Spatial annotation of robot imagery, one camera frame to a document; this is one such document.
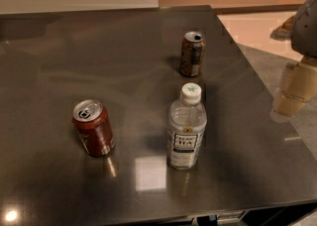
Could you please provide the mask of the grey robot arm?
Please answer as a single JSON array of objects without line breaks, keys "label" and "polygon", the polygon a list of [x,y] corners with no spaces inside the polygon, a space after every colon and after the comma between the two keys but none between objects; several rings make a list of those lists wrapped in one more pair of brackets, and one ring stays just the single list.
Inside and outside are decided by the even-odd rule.
[{"label": "grey robot arm", "polygon": [[284,118],[296,115],[317,94],[317,0],[306,0],[296,12],[290,41],[303,58],[285,67],[273,100],[272,112]]}]

